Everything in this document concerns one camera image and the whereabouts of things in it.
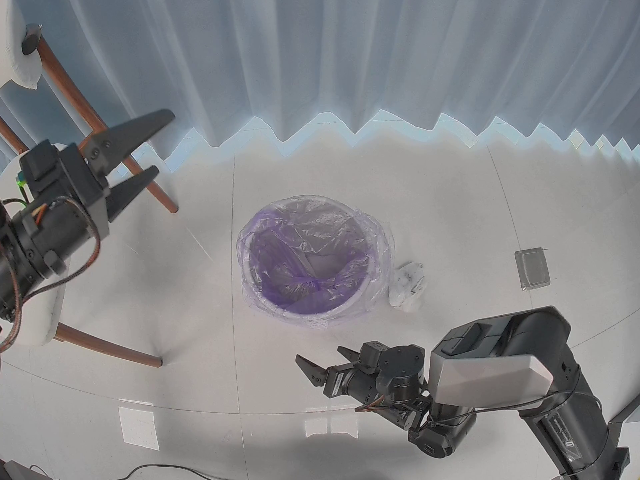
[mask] gray floor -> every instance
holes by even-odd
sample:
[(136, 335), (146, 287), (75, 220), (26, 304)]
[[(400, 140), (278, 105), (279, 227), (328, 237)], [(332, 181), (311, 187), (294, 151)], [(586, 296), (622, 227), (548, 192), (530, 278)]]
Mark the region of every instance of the gray floor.
[[(163, 172), (180, 212), (144, 194), (116, 221), (96, 265), (67, 288), (62, 322), (162, 355), (165, 365), (59, 342), (12, 348), (0, 373), (0, 458), (64, 480), (107, 480), (159, 461), (251, 480), (550, 479), (557, 472), (516, 413), (479, 417), (455, 455), (432, 460), (382, 418), (324, 398), (294, 363), (300, 353), (334, 364), (338, 345), (372, 339), (430, 349), (466, 321), (543, 305), (571, 322), (570, 345), (606, 418), (640, 392), (635, 160), (569, 142), (514, 146), (497, 133), (472, 148), (446, 131), (421, 143), (393, 126), (351, 147), (339, 127), (318, 125), (286, 157), (265, 130), (245, 139), (226, 159), (198, 145), (176, 172)], [(263, 205), (303, 193), (391, 224), (396, 264), (425, 265), (418, 313), (380, 304), (318, 331), (247, 307), (236, 236)], [(538, 246), (551, 284), (523, 292), (513, 254)], [(634, 463), (628, 480), (640, 474)]]

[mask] wooden chair leg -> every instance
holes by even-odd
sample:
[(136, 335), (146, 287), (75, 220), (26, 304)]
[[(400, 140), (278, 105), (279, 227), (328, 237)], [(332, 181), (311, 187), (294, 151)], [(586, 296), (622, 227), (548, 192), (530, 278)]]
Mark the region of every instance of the wooden chair leg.
[(162, 366), (162, 359), (160, 357), (149, 356), (149, 354), (144, 354), (137, 350), (121, 347), (120, 345), (101, 340), (100, 338), (91, 336), (91, 334), (78, 331), (78, 329), (64, 324), (58, 324), (58, 330), (56, 331), (54, 339), (57, 341), (67, 341), (74, 345), (88, 348), (89, 350), (107, 354), (108, 356), (119, 357), (127, 361), (153, 366), (154, 368), (160, 368), (160, 366)]
[(9, 125), (5, 123), (2, 117), (0, 117), (0, 135), (4, 137), (4, 140), (7, 141), (9, 146), (15, 149), (18, 155), (29, 150), (24, 142), (20, 140), (20, 137), (18, 137), (18, 135), (15, 134), (15, 132), (9, 127)]
[[(98, 113), (90, 105), (89, 101), (86, 100), (76, 84), (74, 84), (74, 81), (71, 80), (71, 77), (62, 67), (62, 64), (60, 64), (60, 61), (54, 55), (53, 50), (51, 50), (44, 37), (40, 37), (38, 53), (40, 55), (40, 60), (42, 60), (42, 67), (44, 70), (53, 80), (53, 83), (57, 85), (58, 89), (60, 89), (60, 92), (62, 92), (65, 98), (69, 100), (69, 103), (73, 105), (78, 114), (80, 114), (87, 124), (91, 126), (93, 133), (100, 133), (106, 130), (107, 125), (104, 123), (102, 118), (98, 116)], [(80, 151), (84, 149), (85, 145), (86, 139), (81, 142), (79, 146)], [(126, 165), (127, 169), (132, 172), (132, 174), (137, 174), (142, 171), (142, 167), (140, 167), (133, 156), (126, 158), (123, 163)], [(171, 198), (155, 181), (148, 185), (147, 190), (149, 190), (149, 192), (151, 192), (151, 194), (153, 194), (153, 196), (158, 199), (158, 201), (160, 201), (160, 203), (169, 210), (169, 212), (176, 213), (178, 211), (176, 203), (171, 201)]]

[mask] white cushion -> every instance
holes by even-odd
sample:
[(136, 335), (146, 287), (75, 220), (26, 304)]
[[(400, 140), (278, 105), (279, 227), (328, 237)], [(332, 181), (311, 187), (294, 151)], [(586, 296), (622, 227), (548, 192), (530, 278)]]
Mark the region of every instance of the white cushion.
[(27, 89), (36, 89), (42, 62), (36, 50), (22, 53), (27, 25), (16, 0), (0, 0), (0, 87), (13, 80)]
[[(56, 144), (58, 149), (64, 146)], [(16, 156), (0, 174), (0, 198), (20, 197), (20, 189), (15, 182), (15, 177), (20, 172), (20, 156)], [(11, 203), (7, 205), (7, 212), (10, 216), (21, 210), (21, 205)], [(38, 287), (45, 286), (60, 279), (60, 276), (52, 276), (45, 279)], [(55, 336), (62, 311), (62, 301), (65, 296), (65, 285), (56, 289), (36, 295), (29, 300), (22, 309), (22, 325), (16, 343), (20, 345), (39, 346), (48, 343)], [(0, 339), (4, 339), (11, 331), (13, 325), (5, 320), (0, 320)]]

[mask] curtain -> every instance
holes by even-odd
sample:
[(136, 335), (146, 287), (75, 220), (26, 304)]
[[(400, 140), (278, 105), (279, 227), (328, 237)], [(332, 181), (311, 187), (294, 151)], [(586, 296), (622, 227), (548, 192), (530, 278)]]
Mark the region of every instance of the curtain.
[[(320, 112), (356, 132), (379, 109), (640, 142), (640, 0), (17, 1), (107, 124), (173, 110), (162, 158), (192, 127), (217, 146), (258, 116), (286, 140)], [(28, 146), (90, 131), (46, 79), (0, 99)]]

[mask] transparent plastic bag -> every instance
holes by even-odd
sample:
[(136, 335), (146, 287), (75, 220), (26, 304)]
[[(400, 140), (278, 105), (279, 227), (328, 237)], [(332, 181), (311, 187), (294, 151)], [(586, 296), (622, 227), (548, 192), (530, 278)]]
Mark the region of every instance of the transparent plastic bag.
[(393, 238), (373, 217), (322, 196), (268, 204), (240, 231), (244, 297), (290, 323), (325, 328), (387, 293)]

